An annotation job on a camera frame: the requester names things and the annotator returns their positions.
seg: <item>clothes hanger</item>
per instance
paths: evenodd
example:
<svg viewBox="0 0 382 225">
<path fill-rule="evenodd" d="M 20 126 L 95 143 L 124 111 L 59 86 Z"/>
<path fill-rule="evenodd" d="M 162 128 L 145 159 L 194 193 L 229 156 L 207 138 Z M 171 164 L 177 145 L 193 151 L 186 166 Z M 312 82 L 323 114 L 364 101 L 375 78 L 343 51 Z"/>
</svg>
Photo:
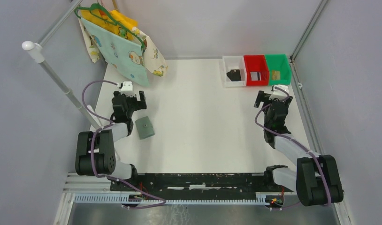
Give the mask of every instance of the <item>clothes hanger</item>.
<svg viewBox="0 0 382 225">
<path fill-rule="evenodd" d="M 105 15 L 107 15 L 107 16 L 109 17 L 109 19 L 110 19 L 111 21 L 102 18 L 100 15 L 96 15 L 96 14 L 94 14 L 94 13 L 93 13 L 93 10 L 95 10 L 95 9 L 98 9 L 98 10 L 102 11 Z M 99 3 L 93 3 L 93 4 L 90 6 L 90 8 L 87 8 L 87 7 L 81 7 L 81 6 L 76 7 L 76 8 L 75 8 L 75 11 L 74 11 L 74 12 L 75 12 L 75 15 L 80 19 L 80 18 L 82 18 L 82 17 L 81 17 L 81 16 L 79 15 L 79 13 L 78 13 L 79 10 L 87 10 L 87 11 L 90 12 L 90 14 L 92 14 L 93 16 L 95 16 L 95 17 L 97 17 L 97 18 L 99 18 L 99 19 L 105 21 L 106 23 L 109 23 L 109 24 L 114 25 L 114 26 L 120 26 L 120 27 L 122 27 L 123 29 L 125 29 L 127 32 L 129 32 L 130 34 L 132 34 L 135 38 L 137 38 L 137 39 L 140 41 L 140 43 L 141 43 L 141 49 L 143 49 L 143 50 L 145 49 L 145 44 L 144 44 L 143 40 L 141 40 L 141 38 L 140 38 L 139 36 L 137 36 L 135 33 L 131 32 L 131 31 L 130 31 L 129 29 L 127 29 L 125 26 L 123 26 L 120 22 L 116 21 L 116 20 L 111 16 L 111 14 L 110 14 L 104 7 L 102 7 Z"/>
</svg>

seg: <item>white pole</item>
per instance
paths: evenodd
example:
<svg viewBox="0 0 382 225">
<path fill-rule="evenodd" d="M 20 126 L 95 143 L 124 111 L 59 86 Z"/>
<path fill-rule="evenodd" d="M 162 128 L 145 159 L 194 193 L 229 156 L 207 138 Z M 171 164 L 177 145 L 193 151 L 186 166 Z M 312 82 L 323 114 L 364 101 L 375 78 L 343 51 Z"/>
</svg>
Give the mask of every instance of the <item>white pole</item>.
<svg viewBox="0 0 382 225">
<path fill-rule="evenodd" d="M 25 41 L 22 44 L 23 49 L 37 62 L 49 76 L 51 79 L 57 84 L 57 86 L 64 92 L 64 94 L 71 100 L 71 102 L 75 105 L 75 107 L 87 118 L 87 120 L 91 123 L 91 125 L 98 129 L 100 126 L 94 120 L 94 118 L 89 114 L 89 112 L 85 109 L 85 107 L 79 102 L 79 100 L 75 97 L 72 90 L 64 84 L 61 78 L 55 73 L 55 71 L 50 67 L 50 65 L 46 62 L 43 55 L 40 53 L 42 47 L 31 41 Z"/>
</svg>

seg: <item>green box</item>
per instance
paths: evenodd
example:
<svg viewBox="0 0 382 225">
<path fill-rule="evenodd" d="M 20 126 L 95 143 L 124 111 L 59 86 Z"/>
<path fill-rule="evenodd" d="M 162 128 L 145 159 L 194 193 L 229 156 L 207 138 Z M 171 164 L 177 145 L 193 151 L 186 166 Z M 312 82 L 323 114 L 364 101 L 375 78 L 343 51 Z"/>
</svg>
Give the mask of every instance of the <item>green box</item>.
<svg viewBox="0 0 382 225">
<path fill-rule="evenodd" d="M 270 79 L 268 85 L 284 84 L 289 85 L 292 79 L 292 70 L 290 69 L 288 58 L 286 55 L 264 55 L 267 62 L 268 71 L 270 72 Z M 280 73 L 279 80 L 273 80 L 272 76 Z"/>
</svg>

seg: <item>gray floor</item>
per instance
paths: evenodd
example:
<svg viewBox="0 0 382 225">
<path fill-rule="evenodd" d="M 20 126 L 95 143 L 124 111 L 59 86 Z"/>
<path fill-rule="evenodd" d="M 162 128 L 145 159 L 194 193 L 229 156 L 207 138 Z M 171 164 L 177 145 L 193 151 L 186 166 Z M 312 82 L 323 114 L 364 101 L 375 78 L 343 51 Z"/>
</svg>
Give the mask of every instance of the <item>gray floor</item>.
<svg viewBox="0 0 382 225">
<path fill-rule="evenodd" d="M 270 212 L 263 206 L 167 205 L 127 210 L 120 204 L 75 203 L 70 225 L 336 225 L 333 207 L 302 205 Z"/>
</svg>

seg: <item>robotic arm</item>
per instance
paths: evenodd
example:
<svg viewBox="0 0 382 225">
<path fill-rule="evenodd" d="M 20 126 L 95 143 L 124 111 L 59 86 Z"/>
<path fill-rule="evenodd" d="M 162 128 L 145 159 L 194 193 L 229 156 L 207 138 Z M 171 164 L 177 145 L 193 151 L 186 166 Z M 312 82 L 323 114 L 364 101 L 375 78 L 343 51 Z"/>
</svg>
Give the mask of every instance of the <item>robotic arm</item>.
<svg viewBox="0 0 382 225">
<path fill-rule="evenodd" d="M 259 91 L 254 107 L 258 108 L 263 103 L 260 112 L 264 113 L 264 125 L 256 123 L 264 128 L 265 141 L 283 153 L 296 165 L 297 170 L 295 172 L 284 165 L 269 166 L 265 171 L 266 177 L 277 185 L 296 191 L 304 206 L 341 202 L 343 190 L 335 159 L 331 155 L 310 152 L 295 141 L 285 126 L 289 104 L 293 99 L 288 94 L 288 87 L 276 85 L 272 92 L 267 94 Z"/>
</svg>

